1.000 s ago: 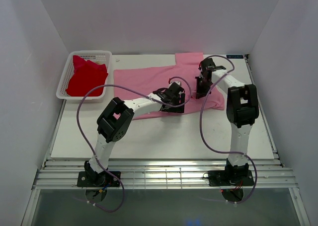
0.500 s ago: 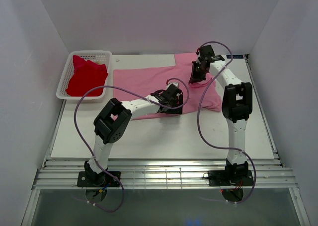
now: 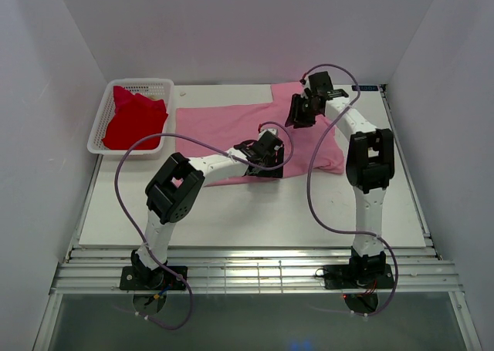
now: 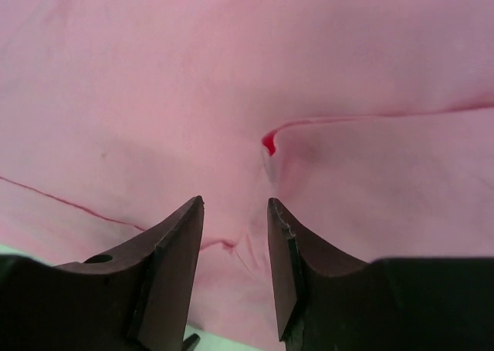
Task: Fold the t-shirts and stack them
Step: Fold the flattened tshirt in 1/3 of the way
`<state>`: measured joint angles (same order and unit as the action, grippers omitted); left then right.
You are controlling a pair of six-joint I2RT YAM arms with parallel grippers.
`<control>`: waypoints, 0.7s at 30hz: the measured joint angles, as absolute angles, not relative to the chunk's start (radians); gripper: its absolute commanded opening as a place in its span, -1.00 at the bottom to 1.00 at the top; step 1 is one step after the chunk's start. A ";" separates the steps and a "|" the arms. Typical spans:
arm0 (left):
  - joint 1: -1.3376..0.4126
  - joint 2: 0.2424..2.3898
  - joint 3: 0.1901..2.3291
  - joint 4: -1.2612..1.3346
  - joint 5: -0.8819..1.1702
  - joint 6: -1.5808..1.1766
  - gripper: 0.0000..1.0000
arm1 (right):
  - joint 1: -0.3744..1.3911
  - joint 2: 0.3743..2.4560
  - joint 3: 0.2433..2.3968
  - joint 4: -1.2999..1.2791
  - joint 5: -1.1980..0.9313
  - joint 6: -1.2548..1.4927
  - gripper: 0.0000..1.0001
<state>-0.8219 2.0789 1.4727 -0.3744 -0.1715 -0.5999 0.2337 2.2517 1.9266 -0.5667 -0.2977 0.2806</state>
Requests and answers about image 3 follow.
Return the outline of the pink t shirt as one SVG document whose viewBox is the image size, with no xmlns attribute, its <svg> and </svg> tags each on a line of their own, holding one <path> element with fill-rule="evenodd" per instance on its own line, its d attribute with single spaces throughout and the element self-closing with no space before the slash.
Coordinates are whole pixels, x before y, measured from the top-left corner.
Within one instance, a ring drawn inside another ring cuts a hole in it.
<svg viewBox="0 0 494 351">
<path fill-rule="evenodd" d="M 250 105 L 231 105 L 225 107 L 180 108 L 176 112 L 176 133 L 200 140 L 220 150 L 227 151 L 244 140 L 253 140 L 258 135 L 259 124 L 275 121 L 285 124 L 289 114 L 291 97 L 300 93 L 300 83 L 280 83 L 271 85 L 272 102 Z M 283 177 L 305 175 L 317 141 L 330 120 L 324 116 L 316 117 L 313 127 L 287 128 L 294 144 L 294 154 L 290 162 L 283 167 Z M 314 161 L 314 168 L 332 174 L 343 174 L 345 160 L 343 151 L 334 139 L 333 128 L 324 138 Z M 205 157 L 213 154 L 209 149 L 182 139 L 176 139 L 175 150 L 186 157 Z M 247 184 L 274 181 L 268 177 L 233 177 L 209 186 Z"/>
</svg>

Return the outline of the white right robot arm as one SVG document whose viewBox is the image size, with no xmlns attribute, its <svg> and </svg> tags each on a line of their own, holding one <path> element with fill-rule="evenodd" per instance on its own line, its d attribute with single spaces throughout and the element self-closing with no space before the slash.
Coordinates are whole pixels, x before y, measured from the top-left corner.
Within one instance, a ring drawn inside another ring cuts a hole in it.
<svg viewBox="0 0 494 351">
<path fill-rule="evenodd" d="M 318 116 L 330 120 L 309 161 L 306 193 L 310 194 L 316 155 L 327 134 L 337 127 L 348 141 L 345 174 L 356 201 L 356 228 L 351 232 L 354 241 L 348 275 L 354 285 L 366 287 L 386 267 L 382 205 L 395 172 L 394 134 L 388 128 L 376 127 L 354 108 L 360 99 L 360 91 L 353 100 L 346 102 L 348 94 L 333 87 L 329 73 L 316 72 L 312 68 L 303 74 L 300 82 L 303 92 L 292 96 L 286 125 L 295 129 L 307 128 L 316 123 Z"/>
</svg>

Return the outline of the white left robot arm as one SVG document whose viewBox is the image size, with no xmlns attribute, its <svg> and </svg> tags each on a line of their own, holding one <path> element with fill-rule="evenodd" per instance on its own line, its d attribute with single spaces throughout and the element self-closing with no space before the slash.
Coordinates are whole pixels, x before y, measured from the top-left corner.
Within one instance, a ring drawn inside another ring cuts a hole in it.
<svg viewBox="0 0 494 351">
<path fill-rule="evenodd" d="M 191 212 L 203 187 L 235 177 L 281 178 L 283 159 L 284 144 L 273 129 L 262 131 L 256 140 L 236 144 L 225 156 L 186 158 L 172 154 L 145 188 L 146 241 L 131 254 L 137 280 L 147 289 L 163 282 L 159 264 L 167 262 L 175 225 Z"/>
</svg>

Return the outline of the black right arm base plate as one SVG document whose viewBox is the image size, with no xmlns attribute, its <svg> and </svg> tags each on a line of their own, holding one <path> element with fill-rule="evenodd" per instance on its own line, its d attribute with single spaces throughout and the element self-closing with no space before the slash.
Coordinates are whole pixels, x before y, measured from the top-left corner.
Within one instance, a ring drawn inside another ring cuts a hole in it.
<svg viewBox="0 0 494 351">
<path fill-rule="evenodd" d="M 394 285 L 390 265 L 385 265 L 383 273 L 360 278 L 350 273 L 349 265 L 324 265 L 315 276 L 324 280 L 325 289 L 391 289 Z"/>
</svg>

